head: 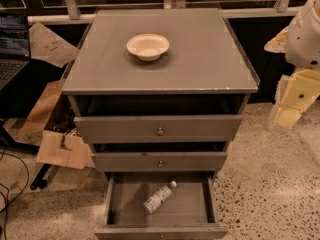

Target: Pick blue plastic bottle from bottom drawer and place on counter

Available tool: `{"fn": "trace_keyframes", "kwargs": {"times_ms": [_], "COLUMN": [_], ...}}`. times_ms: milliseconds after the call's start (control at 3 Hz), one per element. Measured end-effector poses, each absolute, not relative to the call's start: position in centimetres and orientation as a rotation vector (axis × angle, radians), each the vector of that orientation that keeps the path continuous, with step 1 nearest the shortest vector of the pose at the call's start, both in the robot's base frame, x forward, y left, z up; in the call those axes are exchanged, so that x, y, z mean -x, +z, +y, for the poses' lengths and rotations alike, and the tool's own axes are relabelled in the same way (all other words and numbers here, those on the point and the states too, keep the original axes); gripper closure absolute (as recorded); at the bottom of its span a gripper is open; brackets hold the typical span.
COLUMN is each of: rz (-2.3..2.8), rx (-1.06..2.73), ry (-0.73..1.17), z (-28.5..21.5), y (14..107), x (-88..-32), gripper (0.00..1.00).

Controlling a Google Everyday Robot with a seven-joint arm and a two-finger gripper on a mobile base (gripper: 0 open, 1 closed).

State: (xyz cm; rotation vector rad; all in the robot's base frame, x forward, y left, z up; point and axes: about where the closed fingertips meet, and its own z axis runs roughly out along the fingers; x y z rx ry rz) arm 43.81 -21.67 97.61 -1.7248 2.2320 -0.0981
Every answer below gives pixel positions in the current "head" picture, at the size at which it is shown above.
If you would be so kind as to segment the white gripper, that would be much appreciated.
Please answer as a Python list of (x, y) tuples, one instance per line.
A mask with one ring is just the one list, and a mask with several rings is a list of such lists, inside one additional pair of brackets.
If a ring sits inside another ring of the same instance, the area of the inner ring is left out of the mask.
[[(282, 29), (275, 37), (269, 40), (264, 50), (271, 53), (284, 53), (288, 28)], [(293, 73), (276, 111), (273, 123), (282, 128), (294, 126), (313, 102), (320, 96), (320, 73), (315, 70), (303, 69)]]

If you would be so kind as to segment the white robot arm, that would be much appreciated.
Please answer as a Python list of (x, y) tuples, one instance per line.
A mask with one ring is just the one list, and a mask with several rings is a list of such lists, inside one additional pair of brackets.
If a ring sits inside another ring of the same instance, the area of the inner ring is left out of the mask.
[(320, 96), (320, 0), (308, 0), (264, 50), (283, 53), (295, 67), (278, 82), (272, 115), (273, 126), (291, 128)]

